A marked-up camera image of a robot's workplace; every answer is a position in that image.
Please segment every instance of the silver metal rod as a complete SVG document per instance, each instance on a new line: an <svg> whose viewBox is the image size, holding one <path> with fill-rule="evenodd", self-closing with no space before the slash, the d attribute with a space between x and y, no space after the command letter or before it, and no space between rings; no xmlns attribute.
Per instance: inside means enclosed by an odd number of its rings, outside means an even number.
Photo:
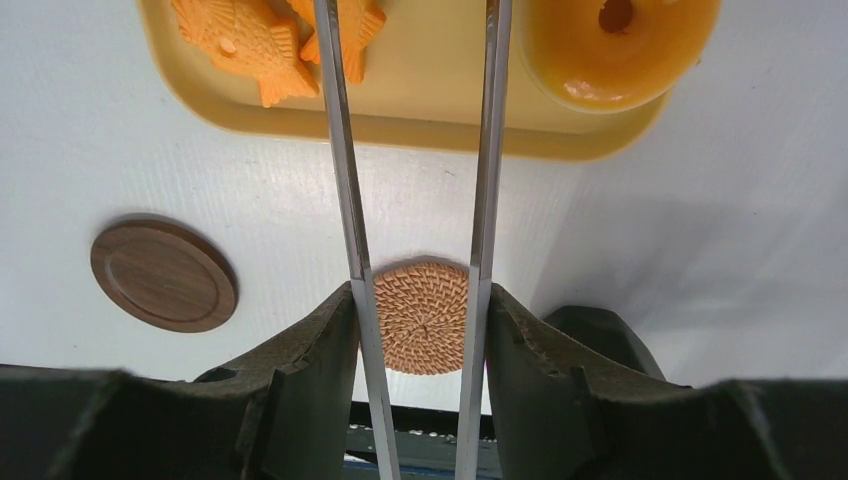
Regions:
<svg viewBox="0 0 848 480"><path fill-rule="evenodd" d="M383 343L377 323L377 299L374 295L374 276L368 256L365 220L353 152L350 130L350 111L347 103L344 71L339 42L337 0L315 2L315 23L321 50L321 74L324 103L330 126L330 147L339 189L347 258L350 265L351 288L359 317L362 363L368 388L368 404L374 426L374 448L381 480L400 480L400 467L395 444L394 422L389 401L389 385L383 358Z"/></svg>
<svg viewBox="0 0 848 480"><path fill-rule="evenodd" d="M456 480L477 478L480 401L483 395L485 360L483 347L486 339L486 316L492 293L492 260L498 213L511 22L512 0L487 0L483 113L480 119L480 155L477 159L477 193L474 198L474 231L471 237L468 278L468 315L465 322L465 351L459 399Z"/></svg>

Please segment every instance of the yellow round object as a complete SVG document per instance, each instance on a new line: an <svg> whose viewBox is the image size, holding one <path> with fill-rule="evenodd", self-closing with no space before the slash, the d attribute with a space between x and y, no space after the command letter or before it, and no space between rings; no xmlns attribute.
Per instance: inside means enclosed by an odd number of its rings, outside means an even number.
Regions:
<svg viewBox="0 0 848 480"><path fill-rule="evenodd" d="M537 83L575 110L615 113L670 89L701 56L720 0L521 0Z"/></svg>
<svg viewBox="0 0 848 480"><path fill-rule="evenodd" d="M374 279L386 367L413 375L462 368L468 274L426 262Z"/></svg>

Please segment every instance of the orange fish toy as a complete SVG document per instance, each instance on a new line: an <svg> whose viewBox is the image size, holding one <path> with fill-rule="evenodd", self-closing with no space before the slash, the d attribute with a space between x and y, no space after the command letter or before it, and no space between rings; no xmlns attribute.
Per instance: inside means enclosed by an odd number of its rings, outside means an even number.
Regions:
<svg viewBox="0 0 848 480"><path fill-rule="evenodd" d="M297 24L267 0L172 0L180 34L225 72L259 84L263 107L287 97L315 97L318 84L298 58Z"/></svg>
<svg viewBox="0 0 848 480"><path fill-rule="evenodd" d="M314 0L288 0L298 15L315 28ZM342 44L342 66L345 78L350 83L362 83L365 78L365 47L386 23L386 14L377 6L375 0L338 0L339 37ZM312 34L300 58L308 62L321 61L318 50L318 36Z"/></svg>

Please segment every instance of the round brown lid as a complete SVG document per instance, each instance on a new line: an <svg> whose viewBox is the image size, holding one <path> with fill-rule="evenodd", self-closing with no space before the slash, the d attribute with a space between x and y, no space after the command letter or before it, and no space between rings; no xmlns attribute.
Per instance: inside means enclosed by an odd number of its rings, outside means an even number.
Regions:
<svg viewBox="0 0 848 480"><path fill-rule="evenodd" d="M134 220L109 227L91 247L91 268L119 307L166 330L211 330L236 307L236 283L223 255L169 223Z"/></svg>
<svg viewBox="0 0 848 480"><path fill-rule="evenodd" d="M386 366L415 375L462 368L468 274L419 263L374 280Z"/></svg>

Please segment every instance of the black object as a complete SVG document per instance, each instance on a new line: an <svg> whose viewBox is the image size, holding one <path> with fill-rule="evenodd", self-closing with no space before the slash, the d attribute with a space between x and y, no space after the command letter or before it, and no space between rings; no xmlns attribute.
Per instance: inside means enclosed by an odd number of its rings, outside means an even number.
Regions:
<svg viewBox="0 0 848 480"><path fill-rule="evenodd" d="M0 478L377 479L367 404L350 401L357 332L346 284L192 383L0 369ZM542 322L497 285L486 359L481 479L848 471L846 382L673 385L612 312L566 307ZM392 412L402 477L452 478L457 414Z"/></svg>

